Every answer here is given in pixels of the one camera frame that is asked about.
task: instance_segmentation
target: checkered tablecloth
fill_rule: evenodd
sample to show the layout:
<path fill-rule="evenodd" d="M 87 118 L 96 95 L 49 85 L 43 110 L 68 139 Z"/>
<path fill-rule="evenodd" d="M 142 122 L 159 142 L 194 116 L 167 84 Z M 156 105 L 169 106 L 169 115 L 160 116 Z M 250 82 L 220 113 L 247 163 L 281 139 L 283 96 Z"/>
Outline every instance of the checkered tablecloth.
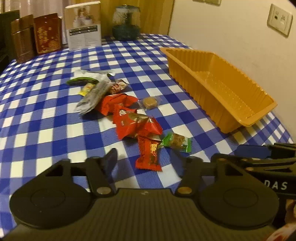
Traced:
<path fill-rule="evenodd" d="M 255 125 L 223 134 L 200 106 L 169 75 L 159 47 L 186 47 L 162 35 L 143 35 L 133 42 L 107 39 L 102 47 L 42 55 L 24 64 L 13 61 L 0 75 L 0 236 L 15 226 L 9 198 L 24 183 L 62 158 L 81 162 L 117 148 L 112 172 L 116 188 L 171 188 L 180 179 L 169 149 L 158 152 L 163 172 L 138 170 L 137 140 L 118 140 L 111 117 L 92 111 L 83 118 L 74 112 L 81 87 L 66 81 L 74 70 L 113 69 L 130 84 L 128 95 L 139 99 L 160 96 L 161 105 L 146 114 L 163 128 L 192 138 L 191 155 L 209 161 L 214 153 L 233 153 L 238 144 L 292 142 L 279 120 L 269 113 Z M 74 181 L 87 188 L 84 177 Z"/>

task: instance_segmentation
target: pile of wrappers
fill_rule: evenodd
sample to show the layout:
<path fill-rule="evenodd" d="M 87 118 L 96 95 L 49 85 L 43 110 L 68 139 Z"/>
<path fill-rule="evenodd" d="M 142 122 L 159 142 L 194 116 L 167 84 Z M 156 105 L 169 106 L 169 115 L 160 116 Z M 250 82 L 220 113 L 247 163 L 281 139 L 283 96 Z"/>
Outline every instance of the pile of wrappers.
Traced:
<path fill-rule="evenodd" d="M 129 107 L 138 103 L 142 109 L 152 109 L 159 105 L 159 97 L 147 97 L 139 101 L 136 97 L 119 93 L 126 86 L 123 80 L 112 82 L 106 71 L 89 72 L 78 70 L 74 73 L 74 79 L 67 83 L 86 83 L 79 93 L 84 98 L 77 104 L 76 111 L 82 115 L 95 109 L 107 116 L 113 114 L 113 123 L 116 125 L 116 133 L 119 139 L 124 137 L 137 138 L 140 157 L 136 160 L 136 168 L 162 171 L 157 159 L 158 146 L 164 145 L 183 152 L 191 152 L 191 141 L 182 135 L 170 132 L 162 142 L 151 139 L 161 135 L 163 130 L 154 117 L 138 114 L 137 109 Z"/>

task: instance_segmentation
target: ribbed black surface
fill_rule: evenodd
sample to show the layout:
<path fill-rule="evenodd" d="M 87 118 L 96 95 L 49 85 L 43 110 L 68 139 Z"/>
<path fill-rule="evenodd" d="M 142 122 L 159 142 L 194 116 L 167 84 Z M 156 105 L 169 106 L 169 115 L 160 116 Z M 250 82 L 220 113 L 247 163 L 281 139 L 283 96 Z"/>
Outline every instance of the ribbed black surface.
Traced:
<path fill-rule="evenodd" d="M 19 225 L 4 241 L 262 241 L 274 229 L 232 230 L 205 218 L 190 199 L 169 189 L 120 189 L 111 198 L 98 199 L 91 211 L 68 226 L 37 230 Z"/>

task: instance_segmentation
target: orange plastic tray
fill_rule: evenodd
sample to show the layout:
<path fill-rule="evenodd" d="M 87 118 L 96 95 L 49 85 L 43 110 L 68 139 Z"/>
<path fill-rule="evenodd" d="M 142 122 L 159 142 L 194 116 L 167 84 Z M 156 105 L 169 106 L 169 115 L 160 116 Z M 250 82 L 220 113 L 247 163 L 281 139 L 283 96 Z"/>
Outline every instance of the orange plastic tray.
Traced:
<path fill-rule="evenodd" d="M 211 52 L 161 48 L 170 75 L 206 111 L 223 133 L 251 126 L 277 103 L 253 80 Z"/>

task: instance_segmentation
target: green wrapper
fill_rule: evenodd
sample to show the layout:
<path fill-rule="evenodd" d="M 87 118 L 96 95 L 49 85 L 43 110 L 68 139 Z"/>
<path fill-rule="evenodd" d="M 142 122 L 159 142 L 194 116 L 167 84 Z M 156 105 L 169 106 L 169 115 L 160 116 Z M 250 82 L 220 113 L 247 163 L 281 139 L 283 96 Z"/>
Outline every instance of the green wrapper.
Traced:
<path fill-rule="evenodd" d="M 181 152 L 191 152 L 191 139 L 172 132 L 169 132 L 168 135 L 163 138 L 161 145 Z"/>

